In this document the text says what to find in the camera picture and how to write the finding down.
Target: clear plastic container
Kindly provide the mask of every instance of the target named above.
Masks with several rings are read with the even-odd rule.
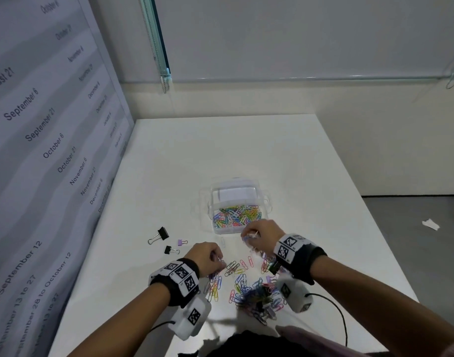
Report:
[[[258,181],[232,178],[211,185],[208,214],[216,234],[240,233],[249,222],[268,218],[267,205]]]

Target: black cable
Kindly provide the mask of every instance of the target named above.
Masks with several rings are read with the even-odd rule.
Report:
[[[320,294],[317,294],[317,293],[307,293],[304,295],[305,297],[307,296],[318,296],[318,297],[321,297],[321,298],[324,298],[325,300],[328,300],[330,301],[339,311],[339,313],[341,313],[341,317],[343,318],[343,324],[344,324],[344,334],[346,335],[346,347],[347,347],[347,327],[346,327],[346,320],[344,319],[344,315],[343,313],[341,312],[341,309],[337,306],[336,303],[334,303],[333,301],[331,301],[329,298],[325,297],[325,296],[322,296]]]
[[[162,325],[165,325],[167,323],[171,323],[171,324],[174,324],[174,325],[176,324],[174,321],[167,321],[167,322],[159,323],[157,326],[152,327],[151,330],[148,333],[151,333],[156,328],[161,327]]]

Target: floor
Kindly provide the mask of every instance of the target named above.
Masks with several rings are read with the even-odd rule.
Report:
[[[419,301],[454,325],[454,197],[373,197],[364,202]],[[431,218],[438,231],[422,225]]]

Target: forearm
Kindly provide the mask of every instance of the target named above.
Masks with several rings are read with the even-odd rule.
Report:
[[[163,284],[152,284],[88,336],[69,357],[133,356],[169,299],[169,290]]]
[[[321,256],[311,276],[396,356],[439,356],[454,327],[397,290]]]

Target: wrist strap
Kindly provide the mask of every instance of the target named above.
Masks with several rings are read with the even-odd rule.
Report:
[[[149,285],[164,284],[171,294],[170,306],[184,308],[199,290],[199,267],[187,258],[166,264],[149,277]]]
[[[279,264],[289,270],[296,279],[313,285],[310,274],[313,262],[319,256],[326,256],[325,251],[298,234],[285,234],[275,245],[273,252]]]

